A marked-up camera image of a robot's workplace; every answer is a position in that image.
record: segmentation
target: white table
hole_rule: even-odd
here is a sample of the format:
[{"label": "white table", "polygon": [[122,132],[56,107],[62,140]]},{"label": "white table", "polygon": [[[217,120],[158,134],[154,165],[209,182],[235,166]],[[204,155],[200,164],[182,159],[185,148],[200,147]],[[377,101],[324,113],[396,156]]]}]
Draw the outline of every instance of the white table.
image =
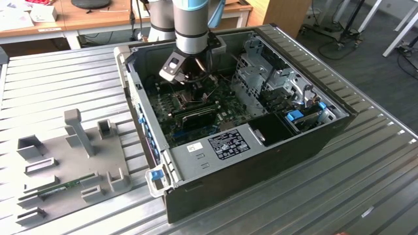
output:
[{"label": "white table", "polygon": [[[319,24],[319,25],[320,25],[320,23],[321,23],[321,21],[323,21],[325,15],[327,15],[327,13],[328,13],[328,9],[329,9],[329,7],[331,7],[332,1],[333,1],[333,0],[327,0],[327,2],[325,2],[324,10],[323,10],[323,12],[321,12],[321,14],[320,14],[320,17],[319,17],[319,19],[317,19],[317,24]],[[344,1],[343,1],[341,5],[340,5],[340,7],[339,7],[339,9],[337,9],[336,15],[335,15],[335,17],[333,17],[333,19],[332,19],[332,22],[339,22],[340,17],[341,17],[341,15],[343,15],[345,9],[347,9],[348,3],[349,3],[349,0],[344,0]],[[368,12],[368,14],[367,14],[367,16],[365,16],[365,18],[364,18],[361,24],[360,24],[360,27],[357,28],[357,31],[359,31],[360,33],[364,31],[364,29],[365,29],[365,27],[367,27],[367,25],[368,25],[368,23],[369,23],[369,21],[371,21],[371,18],[373,17],[373,14],[375,14],[376,11],[377,11],[377,8],[379,8],[380,3],[381,3],[381,0],[376,0],[375,4],[372,5],[372,8],[371,8],[371,10],[369,10],[369,12]]]},{"label": "white table", "polygon": [[391,42],[389,46],[387,47],[383,56],[387,57],[388,54],[391,53],[391,51],[395,49],[395,47],[399,45],[400,40],[403,39],[404,35],[407,34],[407,32],[411,30],[413,24],[418,21],[418,0],[412,0],[415,2],[413,7],[411,8],[411,10],[408,11],[408,13],[405,14],[405,16],[403,17],[403,20],[400,21],[397,27],[395,28],[393,31],[399,31],[399,29],[401,28],[404,22],[409,19],[411,15],[413,14],[412,18],[409,19],[409,22],[407,23],[405,27],[403,28],[403,30],[400,31],[397,37],[395,38],[395,40]]}]

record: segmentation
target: blue handle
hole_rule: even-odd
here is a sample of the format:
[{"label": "blue handle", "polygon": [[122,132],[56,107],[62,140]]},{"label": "blue handle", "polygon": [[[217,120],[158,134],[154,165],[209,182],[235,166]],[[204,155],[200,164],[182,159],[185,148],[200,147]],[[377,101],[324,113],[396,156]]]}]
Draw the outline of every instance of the blue handle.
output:
[{"label": "blue handle", "polygon": [[216,10],[215,10],[215,12],[209,18],[209,21],[208,21],[208,27],[209,28],[216,28],[219,26],[224,4],[225,4],[225,0],[220,0],[219,5],[216,7]]}]

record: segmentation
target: robotic arm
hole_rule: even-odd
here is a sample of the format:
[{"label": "robotic arm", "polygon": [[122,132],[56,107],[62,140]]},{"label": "robotic arm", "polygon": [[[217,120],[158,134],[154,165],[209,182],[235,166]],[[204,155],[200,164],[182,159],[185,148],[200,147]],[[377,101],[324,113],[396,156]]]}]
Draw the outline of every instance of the robotic arm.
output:
[{"label": "robotic arm", "polygon": [[201,72],[204,76],[209,75],[209,66],[205,68],[201,61],[220,46],[208,27],[219,25],[225,0],[152,0],[149,3],[149,34],[158,35],[150,40],[170,39],[173,31],[176,36],[176,49],[158,75],[169,82],[198,82],[204,79]]}]

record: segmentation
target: slotted aluminum table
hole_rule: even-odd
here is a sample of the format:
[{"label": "slotted aluminum table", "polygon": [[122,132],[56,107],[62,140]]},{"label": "slotted aluminum table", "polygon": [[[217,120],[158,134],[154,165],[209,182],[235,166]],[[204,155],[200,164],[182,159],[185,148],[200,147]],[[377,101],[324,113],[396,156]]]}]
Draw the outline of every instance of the slotted aluminum table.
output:
[{"label": "slotted aluminum table", "polygon": [[118,85],[112,47],[14,57],[0,77],[0,228],[14,224],[20,161],[10,140],[62,135],[61,111],[81,111],[84,128],[117,123],[133,180],[130,192],[25,231],[28,234],[418,233],[415,134],[275,27],[260,29],[360,112],[321,152],[212,208],[166,224],[161,199],[149,196],[146,162]]}]

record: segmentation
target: gray post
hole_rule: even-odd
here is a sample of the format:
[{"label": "gray post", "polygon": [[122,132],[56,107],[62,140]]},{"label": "gray post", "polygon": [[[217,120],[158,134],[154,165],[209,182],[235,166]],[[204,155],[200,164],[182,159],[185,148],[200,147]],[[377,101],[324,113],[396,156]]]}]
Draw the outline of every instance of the gray post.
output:
[{"label": "gray post", "polygon": [[64,112],[64,120],[65,120],[65,124],[72,126],[73,131],[80,139],[81,145],[86,151],[88,156],[93,156],[94,155],[94,150],[93,147],[90,145],[89,139],[86,137],[85,131],[82,130],[81,127],[81,114],[80,114],[80,110],[78,109],[72,109],[72,110],[66,110]]}]

